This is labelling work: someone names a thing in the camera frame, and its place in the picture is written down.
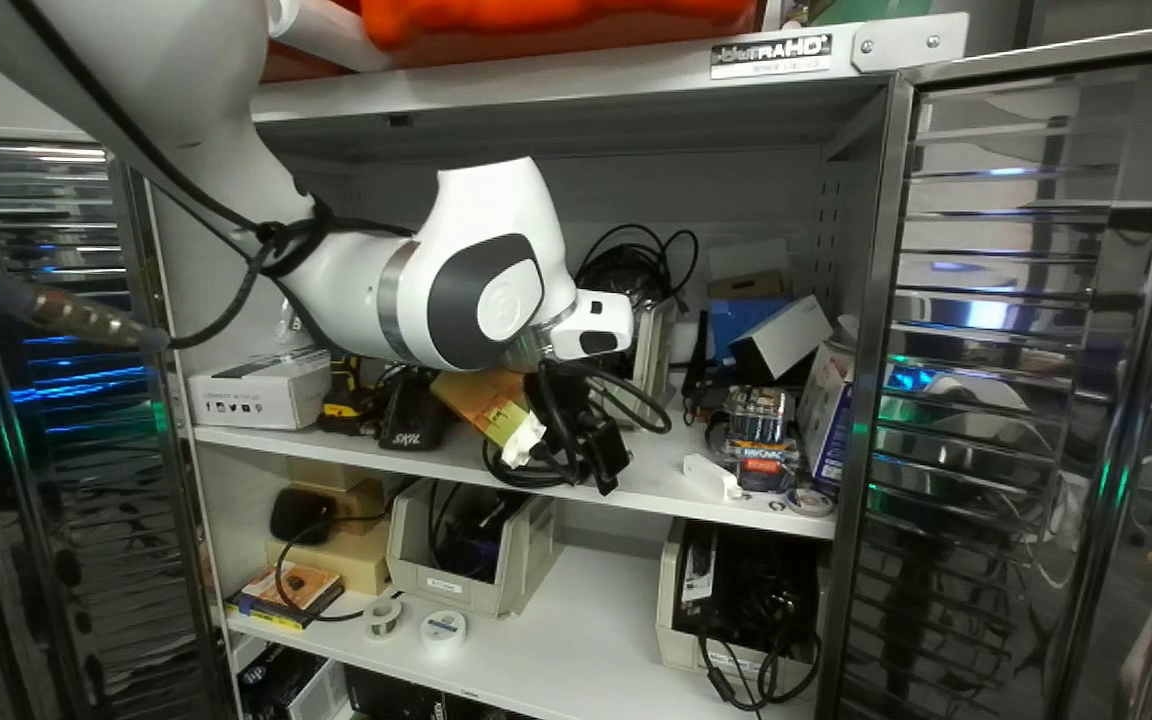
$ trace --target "sticker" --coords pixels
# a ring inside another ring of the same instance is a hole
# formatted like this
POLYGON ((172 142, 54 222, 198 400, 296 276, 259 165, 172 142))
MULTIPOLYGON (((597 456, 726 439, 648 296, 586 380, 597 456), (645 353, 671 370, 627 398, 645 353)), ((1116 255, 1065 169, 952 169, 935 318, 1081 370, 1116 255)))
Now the sticker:
POLYGON ((710 76, 808 76, 828 74, 831 32, 746 37, 710 46, 710 76))

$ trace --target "white shelf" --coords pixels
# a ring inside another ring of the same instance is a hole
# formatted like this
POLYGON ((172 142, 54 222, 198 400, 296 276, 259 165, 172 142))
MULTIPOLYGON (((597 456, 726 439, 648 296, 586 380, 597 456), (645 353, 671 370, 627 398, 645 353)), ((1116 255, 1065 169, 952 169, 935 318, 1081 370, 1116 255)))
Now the white shelf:
POLYGON ((942 66, 959 59, 965 48, 966 17, 942 14, 567 57, 383 69, 339 81, 265 84, 254 97, 254 123, 561 102, 627 102, 668 92, 715 92, 738 84, 819 84, 880 76, 915 66, 942 66))
MULTIPOLYGON (((240 448, 240 453, 370 468, 370 471, 390 471, 390 475, 508 490, 480 465, 480 437, 468 427, 457 427, 438 453, 389 453, 375 439, 337 437, 337 434, 195 427, 193 437, 195 444, 209 444, 209 448, 240 448)), ((625 434, 625 444, 633 460, 618 471, 615 494, 599 495, 591 483, 562 483, 562 490, 542 490, 535 495, 652 513, 652 516, 684 516, 684 521, 709 521, 709 525, 734 525, 734 528, 761 528, 761 531, 783 531, 783 536, 811 536, 811 541, 831 541, 837 531, 831 516, 803 516, 792 507, 772 507, 769 495, 724 501, 715 483, 686 479, 679 465, 686 453, 701 453, 701 427, 671 427, 668 437, 625 434)))
MULTIPOLYGON (((360 607, 360 598, 337 600, 332 613, 342 607, 360 607)), ((404 625, 383 639, 363 636, 360 620, 287 632, 233 613, 227 627, 542 720, 745 716, 715 700, 701 672, 656 659, 656 566, 640 558, 562 549, 518 615, 471 615, 450 655, 419 645, 425 613, 429 605, 406 600, 404 625)), ((817 689, 763 716, 811 713, 817 689)))

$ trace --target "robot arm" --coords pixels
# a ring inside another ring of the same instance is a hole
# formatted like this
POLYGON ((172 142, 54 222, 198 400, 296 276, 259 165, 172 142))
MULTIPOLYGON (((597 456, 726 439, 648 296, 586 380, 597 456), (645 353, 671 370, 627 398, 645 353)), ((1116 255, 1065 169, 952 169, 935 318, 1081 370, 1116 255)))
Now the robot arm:
MULTIPOLYGON (((0 0, 0 69, 17 84, 240 233, 317 215, 250 129, 265 48, 259 0, 0 0), (103 103, 54 92, 54 57, 91 74, 88 97, 107 92, 103 103)), ((300 239, 275 255, 272 281, 321 339, 357 357, 528 370, 633 339, 627 296, 570 286, 533 159, 438 174, 417 238, 317 228, 300 239)))

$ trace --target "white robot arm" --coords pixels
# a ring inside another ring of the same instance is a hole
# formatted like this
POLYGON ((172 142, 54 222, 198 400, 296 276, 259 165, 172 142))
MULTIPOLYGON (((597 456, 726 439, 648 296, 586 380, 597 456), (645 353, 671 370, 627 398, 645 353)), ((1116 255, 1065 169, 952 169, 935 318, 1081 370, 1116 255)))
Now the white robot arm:
POLYGON ((533 159, 438 174, 417 238, 332 233, 250 129, 259 0, 0 0, 0 74, 195 212, 309 228, 272 281, 321 339, 425 370, 528 370, 633 339, 627 296, 581 291, 533 159))

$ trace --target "shelving unit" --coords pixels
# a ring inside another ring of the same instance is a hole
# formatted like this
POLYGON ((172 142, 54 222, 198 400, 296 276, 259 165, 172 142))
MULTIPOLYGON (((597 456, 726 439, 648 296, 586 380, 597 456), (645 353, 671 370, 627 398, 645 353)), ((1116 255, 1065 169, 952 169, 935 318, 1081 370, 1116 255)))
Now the shelving unit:
MULTIPOLYGON (((396 69, 342 81, 268 84, 254 97, 265 142, 296 169, 309 191, 357 215, 419 226, 429 178, 445 165, 525 153, 535 155, 562 212, 567 260, 612 222, 686 226, 709 260, 777 253, 797 268, 797 291, 855 291, 853 250, 867 245, 885 119, 885 76, 908 66, 965 57, 966 17, 837 26, 777 37, 652 46, 581 57, 492 59, 458 69, 396 69)), ((172 314, 195 329, 235 263, 205 245, 167 250, 172 314)), ((182 357, 182 371, 214 370, 268 347, 275 291, 254 291, 223 345, 182 357)), ((223 593, 265 570, 265 521, 282 490, 287 460, 342 465, 383 475, 502 490, 480 465, 480 437, 450 434, 438 453, 383 453, 375 439, 332 434, 186 427, 205 494, 205 531, 223 593)), ((763 495, 730 501, 720 479, 684 475, 704 448, 701 427, 668 437, 627 434, 633 465, 618 490, 542 490, 581 516, 709 521, 754 531, 831 541, 831 516, 801 516, 763 495)), ((656 558, 618 546, 567 546, 518 615, 471 615, 458 655, 429 655, 417 625, 368 639, 360 625, 287 632, 250 615, 223 615, 240 651, 287 645, 379 678, 450 695, 561 720, 734 720, 704 672, 664 669, 656 651, 656 558)), ((817 689, 763 716, 811 716, 817 689)))

